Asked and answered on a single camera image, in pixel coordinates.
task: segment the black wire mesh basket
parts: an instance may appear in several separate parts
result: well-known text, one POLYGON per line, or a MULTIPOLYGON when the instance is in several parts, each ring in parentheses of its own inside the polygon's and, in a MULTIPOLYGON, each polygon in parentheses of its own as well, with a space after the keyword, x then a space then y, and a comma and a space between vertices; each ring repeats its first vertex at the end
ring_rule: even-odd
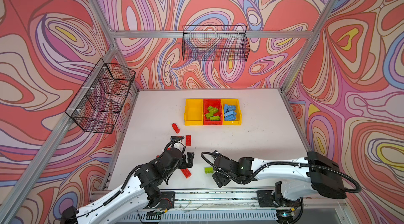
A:
POLYGON ((184 25, 185 61, 247 61, 250 43, 245 25, 184 25))
POLYGON ((120 64, 104 63, 78 106, 66 113, 84 132, 112 133, 135 74, 120 64))

